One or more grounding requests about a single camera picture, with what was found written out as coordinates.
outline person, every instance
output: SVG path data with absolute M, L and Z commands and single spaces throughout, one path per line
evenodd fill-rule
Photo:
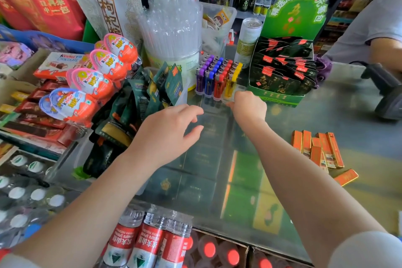
M 402 0 L 373 0 L 324 54 L 335 62 L 381 63 L 402 71 Z
M 316 267 L 402 267 L 398 238 L 269 127 L 266 103 L 238 91 L 228 105 Z M 146 118 L 128 149 L 67 208 L 5 255 L 0 268 L 92 267 L 136 191 L 199 139 L 201 125 L 184 134 L 203 113 L 201 107 L 179 105 Z

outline sleeve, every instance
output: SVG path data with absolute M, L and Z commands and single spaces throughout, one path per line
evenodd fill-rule
M 402 242 L 379 231 L 351 236 L 335 249 L 328 264 L 328 268 L 350 267 L 402 267 Z
M 392 38 L 402 42 L 402 0 L 378 0 L 370 8 L 366 44 L 375 38 Z
M 0 268 L 40 268 L 25 258 L 8 253 L 0 260 Z

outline hand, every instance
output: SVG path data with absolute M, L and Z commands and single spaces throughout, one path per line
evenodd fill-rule
M 123 155 L 155 171 L 198 141 L 204 126 L 198 125 L 187 135 L 184 133 L 190 122 L 197 122 L 197 116 L 203 113 L 199 106 L 183 104 L 148 116 Z
M 234 118 L 240 128 L 245 130 L 247 125 L 265 122 L 267 104 L 250 91 L 236 91 L 234 102 L 228 102 Z

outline metal shelf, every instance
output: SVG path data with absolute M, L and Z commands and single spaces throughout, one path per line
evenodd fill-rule
M 260 21 L 264 21 L 265 17 L 261 15 L 254 15 L 252 11 L 242 12 L 240 10 L 237 11 L 236 18 L 245 19 L 245 18 L 257 18 Z

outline glass counter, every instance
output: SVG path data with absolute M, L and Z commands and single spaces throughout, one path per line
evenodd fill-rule
M 386 230 L 397 233 L 402 210 L 402 122 L 376 117 L 374 109 L 381 97 L 371 80 L 360 78 L 363 69 L 335 63 L 323 86 L 306 95 L 296 108 L 267 103 L 266 121 L 288 142 L 294 130 L 314 135 L 333 132 L 345 170 L 353 168 L 360 175 L 345 189 Z M 188 103 L 205 112 L 189 127 L 204 125 L 200 140 L 158 169 L 136 198 L 193 215 L 194 227 L 201 230 L 310 262 L 230 109 L 194 92 L 189 93 Z M 71 164 L 83 151 L 79 143 L 70 146 L 50 180 L 78 189 Z

